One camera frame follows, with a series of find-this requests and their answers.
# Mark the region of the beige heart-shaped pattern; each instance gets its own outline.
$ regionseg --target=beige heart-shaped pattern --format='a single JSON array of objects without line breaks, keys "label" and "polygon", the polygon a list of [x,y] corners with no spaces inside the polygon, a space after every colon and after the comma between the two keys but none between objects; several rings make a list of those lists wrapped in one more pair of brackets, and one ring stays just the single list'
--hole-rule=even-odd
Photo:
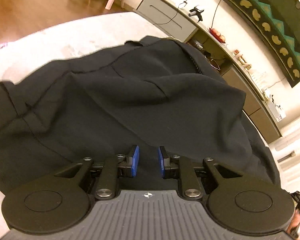
[{"label": "beige heart-shaped pattern", "polygon": [[292,60],[292,57],[289,57],[289,58],[288,58],[287,63],[288,63],[288,67],[292,67],[292,66],[293,66],[293,60]]},{"label": "beige heart-shaped pattern", "polygon": [[245,8],[250,8],[252,3],[250,3],[248,0],[241,0],[240,5],[244,6]]},{"label": "beige heart-shaped pattern", "polygon": [[281,41],[279,40],[278,36],[272,35],[272,40],[277,45],[281,44]]},{"label": "beige heart-shaped pattern", "polygon": [[252,11],[252,16],[254,17],[254,19],[255,19],[256,21],[260,21],[261,15],[258,13],[258,10],[257,10],[257,9],[253,9],[253,11]]},{"label": "beige heart-shaped pattern", "polygon": [[281,48],[279,51],[281,54],[283,54],[284,56],[287,56],[289,54],[288,50],[286,48]]},{"label": "beige heart-shaped pattern", "polygon": [[299,78],[300,77],[300,72],[297,69],[292,70],[292,72],[294,73],[294,76]]},{"label": "beige heart-shaped pattern", "polygon": [[264,27],[264,29],[265,29],[266,32],[271,31],[271,27],[270,27],[269,23],[263,23],[262,26]]}]

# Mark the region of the white wall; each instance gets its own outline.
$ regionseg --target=white wall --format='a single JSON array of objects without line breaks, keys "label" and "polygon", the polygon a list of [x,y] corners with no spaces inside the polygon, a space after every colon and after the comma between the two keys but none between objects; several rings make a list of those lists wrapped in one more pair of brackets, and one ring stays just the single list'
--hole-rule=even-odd
[{"label": "white wall", "polygon": [[[173,1],[179,4],[183,0]],[[125,2],[136,8],[141,0],[125,0]],[[203,23],[206,26],[210,26],[219,0],[188,0],[188,2],[188,8],[197,4],[205,7],[205,11],[202,14]],[[268,48],[248,24],[223,1],[217,10],[213,26],[226,37],[227,43],[231,48],[239,49],[244,54],[254,68],[268,73],[269,86],[284,78]],[[287,125],[300,116],[300,83],[292,89],[285,79],[274,85],[271,88],[271,92],[274,95],[274,99],[283,106],[287,114],[287,117],[279,122],[280,127]]]}]

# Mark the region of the drawer handle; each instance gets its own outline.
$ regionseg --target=drawer handle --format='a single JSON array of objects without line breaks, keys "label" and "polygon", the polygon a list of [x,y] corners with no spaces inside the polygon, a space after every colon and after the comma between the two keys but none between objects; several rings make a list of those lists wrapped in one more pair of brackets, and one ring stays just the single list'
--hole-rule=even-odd
[{"label": "drawer handle", "polygon": [[[165,15],[167,18],[169,18],[171,20],[171,18],[168,15],[166,15],[164,12],[160,11],[158,8],[154,7],[153,5],[150,5],[150,7],[153,7],[154,9],[156,9],[157,11],[159,11],[160,13],[162,13],[163,15]],[[176,25],[178,25],[182,29],[182,26],[180,26],[174,20],[172,20],[172,22],[174,22]]]}]

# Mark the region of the silver bolt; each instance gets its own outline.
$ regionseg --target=silver bolt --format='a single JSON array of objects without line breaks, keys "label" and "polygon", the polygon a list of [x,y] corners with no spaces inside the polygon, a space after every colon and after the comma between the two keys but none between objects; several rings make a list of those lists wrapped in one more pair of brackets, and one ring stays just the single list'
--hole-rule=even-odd
[{"label": "silver bolt", "polygon": [[112,195],[112,191],[107,188],[102,188],[97,190],[97,195],[99,197],[110,197]]},{"label": "silver bolt", "polygon": [[185,191],[185,195],[187,197],[198,197],[198,196],[200,196],[200,194],[201,194],[201,192],[199,190],[197,190],[197,189],[194,189],[194,188],[187,189]]}]

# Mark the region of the teal zigzag pattern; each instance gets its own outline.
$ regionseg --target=teal zigzag pattern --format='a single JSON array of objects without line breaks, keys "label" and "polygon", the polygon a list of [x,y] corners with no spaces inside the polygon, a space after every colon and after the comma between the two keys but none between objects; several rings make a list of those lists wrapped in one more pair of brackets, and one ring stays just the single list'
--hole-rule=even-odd
[{"label": "teal zigzag pattern", "polygon": [[278,30],[281,32],[281,34],[284,36],[285,40],[287,41],[287,43],[289,44],[291,50],[293,51],[294,55],[296,56],[298,63],[300,64],[300,53],[296,52],[294,50],[294,46],[295,46],[295,40],[294,38],[287,36],[284,34],[284,24],[282,21],[277,20],[275,18],[273,18],[272,16],[272,11],[271,11],[271,6],[267,3],[262,3],[259,2],[259,0],[254,0],[255,2],[258,3],[258,5],[260,6],[260,8],[269,16],[269,18],[272,20],[272,22],[274,23],[274,25],[278,28]]}]

